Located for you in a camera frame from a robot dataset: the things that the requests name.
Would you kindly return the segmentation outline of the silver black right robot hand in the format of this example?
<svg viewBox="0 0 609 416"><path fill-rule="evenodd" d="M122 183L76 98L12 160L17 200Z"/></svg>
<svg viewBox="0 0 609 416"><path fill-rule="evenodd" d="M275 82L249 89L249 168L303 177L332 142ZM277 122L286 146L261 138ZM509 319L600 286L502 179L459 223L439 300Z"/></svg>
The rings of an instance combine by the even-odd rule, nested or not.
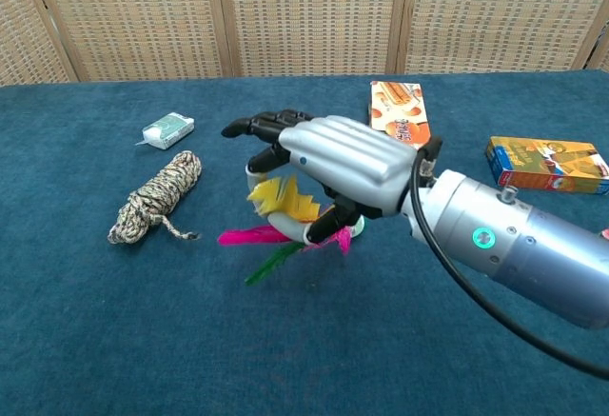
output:
<svg viewBox="0 0 609 416"><path fill-rule="evenodd" d="M368 125L340 115L314 117L284 109L240 117L221 131L225 138L253 135L267 144L246 164L249 189L274 169L291 165L321 184L332 207L314 220L264 210L268 224L293 242L315 246L336 232L354 231L364 219L402 213L417 151Z"/></svg>

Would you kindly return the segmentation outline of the colourful feather shuttlecock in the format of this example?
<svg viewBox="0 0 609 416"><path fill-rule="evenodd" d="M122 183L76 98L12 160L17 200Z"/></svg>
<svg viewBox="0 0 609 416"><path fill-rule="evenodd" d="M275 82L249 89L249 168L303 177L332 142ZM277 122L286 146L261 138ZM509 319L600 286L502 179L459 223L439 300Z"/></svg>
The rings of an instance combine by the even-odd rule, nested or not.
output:
<svg viewBox="0 0 609 416"><path fill-rule="evenodd" d="M222 246L278 244L280 247L265 262L245 279L248 286L260 283L295 253L323 248L335 243L347 254L353 239L363 233L365 221L359 218L353 226L333 232L321 243L314 244L305 239L305 233L322 214L331 209L321 209L310 194L299 192L294 175L267 178L263 174L248 176L250 201L255 212L266 223L253 228L236 228L223 231L218 237Z"/></svg>

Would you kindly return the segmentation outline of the orange egg roll box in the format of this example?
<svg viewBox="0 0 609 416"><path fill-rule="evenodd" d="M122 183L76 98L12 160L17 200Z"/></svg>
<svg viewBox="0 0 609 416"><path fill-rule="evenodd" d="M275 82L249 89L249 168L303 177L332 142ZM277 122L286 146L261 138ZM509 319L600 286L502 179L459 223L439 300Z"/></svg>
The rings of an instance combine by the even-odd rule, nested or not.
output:
<svg viewBox="0 0 609 416"><path fill-rule="evenodd" d="M370 82L368 125L415 149L425 145L431 130L418 83Z"/></svg>

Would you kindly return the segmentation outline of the woven rattan folding screen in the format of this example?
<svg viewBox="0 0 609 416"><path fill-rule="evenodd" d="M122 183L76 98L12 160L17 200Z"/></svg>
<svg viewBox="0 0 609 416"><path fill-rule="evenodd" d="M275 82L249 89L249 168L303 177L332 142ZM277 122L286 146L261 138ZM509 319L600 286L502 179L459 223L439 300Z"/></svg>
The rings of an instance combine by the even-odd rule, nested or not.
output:
<svg viewBox="0 0 609 416"><path fill-rule="evenodd" d="M609 0L0 0L0 87L609 69Z"/></svg>

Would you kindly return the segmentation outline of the green white tissue pack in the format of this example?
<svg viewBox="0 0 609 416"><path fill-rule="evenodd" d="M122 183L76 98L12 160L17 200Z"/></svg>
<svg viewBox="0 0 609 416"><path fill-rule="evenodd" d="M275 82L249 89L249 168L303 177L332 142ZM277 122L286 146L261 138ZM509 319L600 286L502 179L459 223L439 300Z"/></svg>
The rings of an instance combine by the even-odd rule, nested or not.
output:
<svg viewBox="0 0 609 416"><path fill-rule="evenodd" d="M142 129L142 140L136 146L150 145L157 149L169 149L194 131L194 119L171 112Z"/></svg>

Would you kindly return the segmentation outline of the yellow blue snack box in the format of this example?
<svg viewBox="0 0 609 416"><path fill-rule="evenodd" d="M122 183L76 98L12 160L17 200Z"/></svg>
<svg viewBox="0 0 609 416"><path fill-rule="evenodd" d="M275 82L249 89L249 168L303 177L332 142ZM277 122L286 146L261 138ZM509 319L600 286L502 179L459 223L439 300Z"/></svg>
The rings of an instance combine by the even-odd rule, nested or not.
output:
<svg viewBox="0 0 609 416"><path fill-rule="evenodd" d="M485 155L502 188L609 194L609 164L588 142L494 135Z"/></svg>

